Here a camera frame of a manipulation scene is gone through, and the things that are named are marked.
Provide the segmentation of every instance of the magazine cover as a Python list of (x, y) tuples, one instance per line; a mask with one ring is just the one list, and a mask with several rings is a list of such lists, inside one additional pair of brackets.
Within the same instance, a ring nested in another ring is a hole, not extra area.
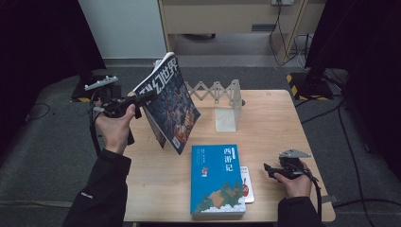
[(159, 96), (144, 109), (153, 132), (162, 147), (164, 143), (160, 133), (181, 154), (201, 114), (186, 89), (177, 56), (173, 52), (168, 52), (157, 61), (151, 74), (132, 91), (142, 95), (151, 90), (156, 90)]
[(191, 215), (245, 213), (236, 145), (192, 146), (191, 165)]

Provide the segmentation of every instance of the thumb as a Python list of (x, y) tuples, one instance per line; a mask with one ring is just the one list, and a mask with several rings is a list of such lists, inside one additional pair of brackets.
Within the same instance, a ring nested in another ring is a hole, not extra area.
[(132, 118), (133, 118), (134, 116), (135, 116), (135, 105), (134, 105), (134, 104), (131, 104), (131, 105), (127, 108), (124, 117), (128, 118), (129, 121), (131, 121)]
[(284, 185), (286, 185), (287, 182), (290, 181), (290, 179), (281, 175), (280, 173), (274, 173), (274, 177), (277, 179), (277, 181), (283, 183)]

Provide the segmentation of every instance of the white wall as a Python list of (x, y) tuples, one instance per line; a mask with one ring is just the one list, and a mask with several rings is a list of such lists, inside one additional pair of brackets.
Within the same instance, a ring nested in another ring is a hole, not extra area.
[(166, 54), (157, 0), (79, 0), (103, 59)]

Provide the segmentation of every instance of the person's arm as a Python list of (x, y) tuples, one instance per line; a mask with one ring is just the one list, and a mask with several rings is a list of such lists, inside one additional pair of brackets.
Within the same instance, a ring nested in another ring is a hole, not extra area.
[(286, 187), (288, 194), (288, 198), (282, 199), (278, 204), (279, 227), (324, 226), (309, 198), (312, 182), (306, 175), (294, 180), (279, 173), (274, 173), (274, 177)]
[(62, 226), (122, 226), (131, 159), (103, 149)]
[(309, 197), (282, 199), (278, 203), (277, 223), (279, 227), (324, 226)]
[(106, 146), (97, 157), (86, 186), (78, 192), (62, 226), (122, 226), (131, 159), (123, 156), (135, 106), (120, 118), (101, 114), (96, 125)]

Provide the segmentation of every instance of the black curtain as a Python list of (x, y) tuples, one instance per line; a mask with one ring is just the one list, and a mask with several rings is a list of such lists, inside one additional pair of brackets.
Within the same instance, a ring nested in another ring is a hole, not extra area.
[(327, 0), (306, 66), (347, 70), (343, 94), (367, 149), (401, 180), (400, 41), (401, 1)]
[(0, 155), (43, 87), (106, 68), (76, 0), (0, 0)]

